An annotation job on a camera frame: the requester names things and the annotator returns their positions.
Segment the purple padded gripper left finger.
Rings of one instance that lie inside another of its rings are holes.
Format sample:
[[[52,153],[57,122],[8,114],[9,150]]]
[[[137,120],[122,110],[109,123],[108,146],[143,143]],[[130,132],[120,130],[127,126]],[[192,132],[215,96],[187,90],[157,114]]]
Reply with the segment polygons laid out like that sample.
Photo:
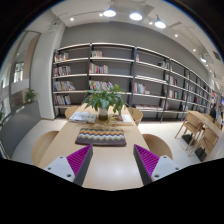
[[[45,171],[81,186],[84,182],[92,155],[92,145],[87,145],[67,157],[57,157],[45,168]]]

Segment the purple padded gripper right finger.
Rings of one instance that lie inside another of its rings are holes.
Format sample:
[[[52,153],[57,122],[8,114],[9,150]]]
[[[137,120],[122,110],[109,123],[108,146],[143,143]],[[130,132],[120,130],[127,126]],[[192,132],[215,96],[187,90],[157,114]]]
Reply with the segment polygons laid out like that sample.
[[[158,156],[139,145],[134,145],[133,154],[144,185],[179,170],[178,165],[167,155]]]

